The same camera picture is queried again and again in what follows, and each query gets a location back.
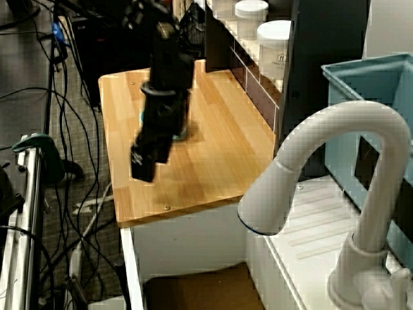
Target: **white plastic container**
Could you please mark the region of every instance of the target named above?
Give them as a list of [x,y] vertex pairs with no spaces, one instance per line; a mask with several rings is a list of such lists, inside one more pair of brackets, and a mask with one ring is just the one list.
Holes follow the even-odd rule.
[[237,35],[244,40],[256,40],[257,28],[267,19],[268,3],[262,0],[242,0],[235,5]]
[[219,21],[236,21],[235,4],[237,0],[211,0],[212,15]]
[[270,21],[257,29],[259,73],[272,81],[284,79],[291,21]]

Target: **jar lid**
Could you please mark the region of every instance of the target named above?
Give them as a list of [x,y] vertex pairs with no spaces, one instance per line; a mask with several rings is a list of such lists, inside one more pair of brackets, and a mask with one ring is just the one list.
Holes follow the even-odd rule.
[[257,40],[268,48],[279,48],[286,45],[290,37],[291,21],[270,21],[257,29]]
[[247,19],[265,20],[268,14],[268,3],[262,0],[242,0],[235,4],[235,15]]

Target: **black robotic arm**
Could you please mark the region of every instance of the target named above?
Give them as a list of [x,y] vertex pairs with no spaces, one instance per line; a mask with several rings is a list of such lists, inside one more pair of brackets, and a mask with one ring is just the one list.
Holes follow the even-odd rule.
[[155,163],[167,162],[173,135],[185,126],[194,58],[179,51],[178,21],[161,1],[133,0],[123,26],[151,46],[150,78],[141,85],[146,96],[143,127],[130,161],[133,178],[152,182]]

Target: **white sink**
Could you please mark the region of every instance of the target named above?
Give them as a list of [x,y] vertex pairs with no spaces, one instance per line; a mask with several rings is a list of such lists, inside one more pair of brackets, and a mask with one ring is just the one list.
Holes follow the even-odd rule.
[[[266,310],[336,310],[327,280],[358,212],[331,177],[301,182],[277,236],[248,231],[237,204],[121,229],[133,310],[158,276],[202,273],[246,262]],[[401,267],[390,254],[387,267]]]

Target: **blue container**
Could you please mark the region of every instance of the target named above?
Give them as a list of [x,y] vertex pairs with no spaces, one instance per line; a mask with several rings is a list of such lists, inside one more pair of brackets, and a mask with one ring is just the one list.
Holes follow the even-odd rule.
[[[406,120],[410,132],[413,132],[412,55],[394,54],[321,68],[329,81],[328,105],[351,100],[377,101],[398,111]],[[378,152],[381,151],[380,140],[374,134],[352,132],[331,139],[326,144],[325,165],[361,209],[367,190],[354,176],[360,137],[365,138]],[[404,177],[413,186],[413,158],[409,160]],[[402,262],[413,269],[413,243],[393,221],[388,243]]]

